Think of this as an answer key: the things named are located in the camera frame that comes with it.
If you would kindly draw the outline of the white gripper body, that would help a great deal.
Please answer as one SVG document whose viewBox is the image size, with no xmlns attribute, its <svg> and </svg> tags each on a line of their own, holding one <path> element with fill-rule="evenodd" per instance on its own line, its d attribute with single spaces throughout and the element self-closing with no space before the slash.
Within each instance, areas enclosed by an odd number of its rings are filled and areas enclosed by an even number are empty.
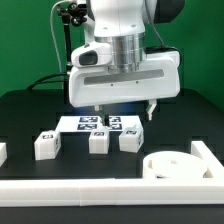
<svg viewBox="0 0 224 224">
<path fill-rule="evenodd" d="M 69 101 L 74 107 L 175 97 L 180 91 L 178 51 L 148 54 L 139 70 L 110 74 L 107 66 L 73 67 Z"/>
</svg>

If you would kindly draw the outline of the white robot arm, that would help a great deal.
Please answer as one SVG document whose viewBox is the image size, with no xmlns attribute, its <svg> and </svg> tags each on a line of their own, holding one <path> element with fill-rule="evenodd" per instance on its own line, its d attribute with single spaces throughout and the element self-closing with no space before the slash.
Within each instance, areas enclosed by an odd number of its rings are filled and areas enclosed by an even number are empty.
<svg viewBox="0 0 224 224">
<path fill-rule="evenodd" d="M 145 26 L 174 20 L 185 0 L 86 0 L 85 44 L 71 54 L 69 101 L 75 107 L 148 102 L 180 91 L 181 54 L 160 44 L 144 45 Z"/>
</svg>

